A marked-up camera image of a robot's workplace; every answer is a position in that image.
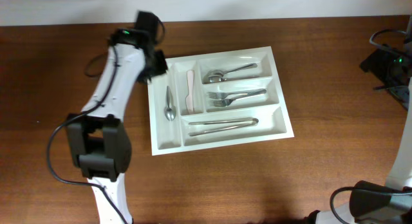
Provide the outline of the pink plastic knife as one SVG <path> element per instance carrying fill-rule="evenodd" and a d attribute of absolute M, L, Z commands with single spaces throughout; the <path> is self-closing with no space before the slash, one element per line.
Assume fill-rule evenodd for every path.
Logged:
<path fill-rule="evenodd" d="M 185 103 L 187 107 L 188 114 L 194 113 L 194 103 L 193 103 L 193 89 L 194 89 L 194 71 L 189 70 L 187 72 L 187 87 L 188 87 L 188 94 L 185 98 Z"/>

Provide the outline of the small teaspoon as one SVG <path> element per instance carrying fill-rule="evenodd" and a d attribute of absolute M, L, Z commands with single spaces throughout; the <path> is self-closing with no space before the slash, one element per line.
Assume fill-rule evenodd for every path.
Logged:
<path fill-rule="evenodd" d="M 172 105 L 172 93 L 169 86 L 167 86 L 166 89 L 166 107 L 164 114 L 168 121 L 173 121 L 176 118 L 176 108 Z"/>

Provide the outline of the large metal spoon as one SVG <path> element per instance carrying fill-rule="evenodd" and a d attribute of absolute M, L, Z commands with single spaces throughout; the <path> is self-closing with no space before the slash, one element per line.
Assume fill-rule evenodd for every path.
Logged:
<path fill-rule="evenodd" d="M 256 79 L 258 78 L 257 75 L 247 76 L 247 77 L 234 77 L 234 78 L 226 78 L 219 75 L 206 75 L 202 80 L 202 84 L 213 84 L 219 82 L 227 82 L 227 81 L 236 81 L 236 80 L 246 80 L 246 79 Z"/>
<path fill-rule="evenodd" d="M 251 64 L 246 64 L 244 66 L 234 68 L 232 70 L 212 70 L 212 71 L 208 72 L 207 76 L 211 76 L 211 75 L 224 76 L 225 74 L 232 73 L 232 72 L 235 72 L 235 71 L 246 70 L 246 69 L 250 69 L 250 68 L 257 68 L 257 66 L 258 65 L 256 63 L 251 63 Z"/>

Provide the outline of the metal fork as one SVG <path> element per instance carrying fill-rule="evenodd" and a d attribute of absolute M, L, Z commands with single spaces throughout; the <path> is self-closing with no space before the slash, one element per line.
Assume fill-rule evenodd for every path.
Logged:
<path fill-rule="evenodd" d="M 252 91 L 235 91 L 235 92 L 208 92 L 207 96 L 211 99 L 216 99 L 216 100 L 222 100 L 227 98 L 230 95 L 246 95 L 248 93 L 252 93 L 254 92 L 254 90 Z"/>
<path fill-rule="evenodd" d="M 260 95 L 264 95 L 267 91 L 265 89 L 261 89 L 258 91 L 254 91 L 252 93 L 248 93 L 246 95 L 240 95 L 240 96 L 236 96 L 234 98 L 225 98 L 222 100 L 211 100 L 209 102 L 209 104 L 213 107 L 227 107 L 230 106 L 233 102 L 237 101 L 237 100 L 242 100 L 245 98 L 251 98 L 251 97 L 256 97 L 256 96 L 260 96 Z"/>

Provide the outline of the metal kitchen tongs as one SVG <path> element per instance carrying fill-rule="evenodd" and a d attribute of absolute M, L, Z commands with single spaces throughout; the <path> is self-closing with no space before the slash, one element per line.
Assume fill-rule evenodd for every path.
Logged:
<path fill-rule="evenodd" d="M 252 118 L 252 117 L 235 118 L 235 119 L 228 119 L 228 120 L 203 121 L 203 122 L 189 122 L 190 126 L 221 125 L 221 127 L 189 133 L 189 136 L 200 136 L 200 135 L 217 133 L 217 132 L 222 132 L 222 131 L 227 131 L 227 130 L 232 130 L 232 129 L 256 126 L 258 123 L 259 123 L 259 120 L 257 118 Z"/>

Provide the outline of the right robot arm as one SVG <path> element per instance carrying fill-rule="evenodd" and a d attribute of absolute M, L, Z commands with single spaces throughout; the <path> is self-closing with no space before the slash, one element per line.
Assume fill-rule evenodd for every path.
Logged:
<path fill-rule="evenodd" d="M 336 189 L 327 211 L 313 211 L 305 223 L 411 223 L 411 27 L 402 30 L 403 50 L 375 39 L 387 33 L 374 33 L 369 42 L 376 50 L 360 64 L 376 76 L 387 91 L 407 111 L 406 123 L 395 162 L 384 185 L 361 180 L 351 187 Z"/>

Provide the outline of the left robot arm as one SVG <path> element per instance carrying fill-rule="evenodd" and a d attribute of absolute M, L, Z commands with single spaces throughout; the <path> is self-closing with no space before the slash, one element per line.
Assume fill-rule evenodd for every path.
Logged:
<path fill-rule="evenodd" d="M 167 72 L 164 53 L 156 49 L 164 25 L 151 12 L 139 11 L 132 28 L 119 28 L 108 40 L 108 58 L 96 90 L 64 128 L 73 164 L 93 189 L 101 223 L 132 223 L 125 174 L 132 147 L 124 113 L 135 83 L 147 84 Z"/>

